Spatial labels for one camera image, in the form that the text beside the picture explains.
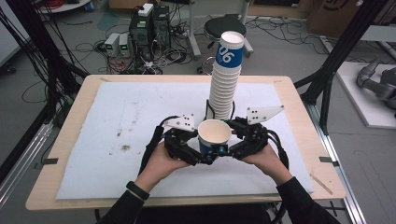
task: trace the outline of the wristband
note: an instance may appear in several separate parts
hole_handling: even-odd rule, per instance
[[[141,199],[146,200],[149,197],[149,194],[146,193],[144,190],[139,188],[134,181],[129,181],[126,185],[126,188],[129,189],[131,192],[135,193]]]

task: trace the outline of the printed number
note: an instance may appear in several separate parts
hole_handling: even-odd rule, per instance
[[[235,56],[232,52],[228,52],[228,49],[223,46],[219,48],[219,54],[222,56],[222,60],[225,63],[229,63],[233,56]]]

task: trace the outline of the wooden table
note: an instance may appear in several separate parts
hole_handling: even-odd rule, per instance
[[[111,207],[115,199],[103,200],[56,200],[61,186],[68,157],[76,143],[82,124],[91,108],[97,90],[102,82],[210,82],[209,76],[109,76],[87,77],[78,93],[69,115],[49,154],[59,158],[56,164],[45,165],[27,200],[29,210],[77,209]],[[285,106],[296,143],[301,150],[307,171],[311,176],[315,200],[342,199],[346,196],[344,187],[332,163],[321,162],[319,157],[328,157],[315,127],[309,118],[300,96],[288,77],[241,76],[240,83],[274,84],[280,101]],[[148,199],[145,206],[211,204],[211,203],[261,203],[280,201],[278,195],[243,195],[216,197],[183,197]]]

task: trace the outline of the hand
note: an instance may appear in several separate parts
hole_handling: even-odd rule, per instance
[[[278,186],[292,179],[291,173],[269,144],[256,154],[245,157],[242,161],[255,165],[265,175],[271,176]]]
[[[146,168],[134,183],[145,192],[150,192],[162,179],[165,179],[175,170],[186,166],[189,166],[186,162],[178,158],[171,158],[164,142],[161,142],[155,147]]]

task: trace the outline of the floor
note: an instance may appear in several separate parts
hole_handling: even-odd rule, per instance
[[[88,13],[83,9],[76,9],[66,13],[57,14],[60,21],[60,30],[68,47],[80,60],[80,63],[91,74],[104,74],[106,66],[103,57],[92,49],[96,41],[104,40],[106,35],[113,32],[124,32],[129,23],[128,14],[112,12],[105,7]],[[293,81],[316,72],[326,60],[326,51],[317,38],[308,37],[306,42],[295,40],[300,33],[308,36],[304,27],[304,21],[285,21],[289,25],[283,25],[283,32],[290,43],[283,38],[279,26],[268,21],[261,28],[252,28],[250,23],[247,28],[247,38],[254,48],[254,53],[249,58],[243,59],[242,75],[254,76],[288,76]],[[196,22],[197,27],[203,24]],[[49,31],[59,49],[64,49],[58,38]],[[215,48],[207,49],[210,43],[204,36],[197,36],[199,47],[202,51],[202,59],[215,54]],[[374,56],[379,55],[383,62],[395,63],[386,53],[372,42],[361,42],[354,48],[348,61],[367,62]],[[191,61],[187,64],[172,64],[163,69],[164,74],[197,75],[196,68],[201,61]],[[17,53],[10,62],[17,68],[15,74],[8,74],[2,70],[0,74],[0,162],[3,162],[7,154],[15,147],[30,126],[34,118],[42,109],[44,103],[44,85],[39,82],[34,69],[22,52]],[[391,223],[396,219],[396,174],[393,172],[393,164],[396,162],[395,130],[372,129],[364,126],[358,112],[349,100],[346,92],[337,78],[332,86],[332,99],[328,119],[328,131],[332,143],[344,167],[349,183],[358,199],[358,203],[367,223]],[[94,213],[92,210],[70,210],[56,212],[31,212],[24,204],[38,177],[40,170],[35,164],[41,159],[45,149],[56,137],[59,129],[55,128],[46,145],[39,152],[31,167],[23,176],[19,185],[14,189],[6,204],[0,210],[0,223],[93,223]],[[330,202],[320,202],[323,206],[330,207]],[[335,207],[344,207],[341,201],[332,202]],[[330,211],[341,223],[350,223],[347,213],[343,210]],[[284,223],[290,223],[287,217]]]

